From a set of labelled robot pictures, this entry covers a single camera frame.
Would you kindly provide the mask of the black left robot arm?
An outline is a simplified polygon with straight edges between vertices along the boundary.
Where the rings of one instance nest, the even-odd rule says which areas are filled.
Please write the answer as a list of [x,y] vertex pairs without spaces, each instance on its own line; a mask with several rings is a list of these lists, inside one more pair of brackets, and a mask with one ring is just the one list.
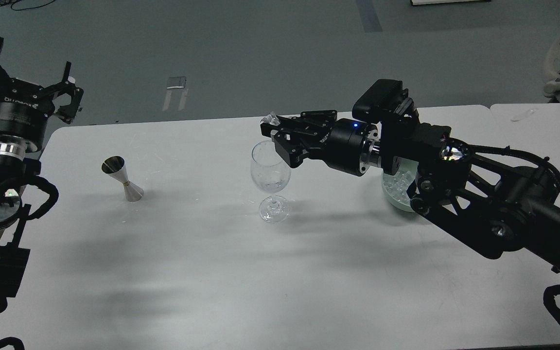
[[[0,37],[0,53],[4,39]],[[20,247],[27,222],[56,204],[59,192],[41,177],[41,163],[28,154],[44,149],[47,124],[66,124],[80,111],[84,90],[70,75],[67,62],[59,82],[40,86],[11,77],[0,64],[0,313],[16,297],[30,250]]]

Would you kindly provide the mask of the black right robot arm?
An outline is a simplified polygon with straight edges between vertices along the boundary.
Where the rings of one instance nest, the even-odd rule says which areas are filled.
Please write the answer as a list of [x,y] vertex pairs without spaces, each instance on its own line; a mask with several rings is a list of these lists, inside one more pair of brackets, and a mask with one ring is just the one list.
[[[269,115],[262,135],[291,168],[307,158],[355,176],[367,168],[395,173],[402,158],[418,164],[407,195],[414,212],[488,259],[527,249],[560,273],[560,172],[548,157],[471,145],[447,126],[419,121],[415,110],[375,110],[339,119],[333,110]],[[560,325],[556,297],[543,304]]]

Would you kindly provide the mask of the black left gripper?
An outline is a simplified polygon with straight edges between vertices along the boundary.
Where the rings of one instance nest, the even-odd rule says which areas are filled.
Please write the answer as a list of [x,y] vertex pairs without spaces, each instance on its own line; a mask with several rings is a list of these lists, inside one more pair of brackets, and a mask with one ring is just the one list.
[[[0,53],[4,38],[0,37]],[[71,77],[72,63],[66,62],[62,80],[42,87],[29,95],[0,92],[0,138],[14,137],[25,140],[28,153],[42,151],[49,117],[56,115],[66,124],[72,124],[81,108],[84,90],[76,86]],[[8,89],[13,80],[0,65],[0,88]],[[68,104],[56,108],[54,100],[62,95],[70,98]]]

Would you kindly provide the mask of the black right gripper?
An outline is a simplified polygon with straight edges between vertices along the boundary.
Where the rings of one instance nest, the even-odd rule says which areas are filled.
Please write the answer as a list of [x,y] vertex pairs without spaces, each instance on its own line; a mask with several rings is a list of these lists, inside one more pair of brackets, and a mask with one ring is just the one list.
[[277,116],[280,126],[260,124],[260,128],[263,136],[273,138],[276,153],[290,168],[313,159],[350,175],[366,173],[367,153],[378,134],[374,124],[349,118],[337,120],[335,109]]

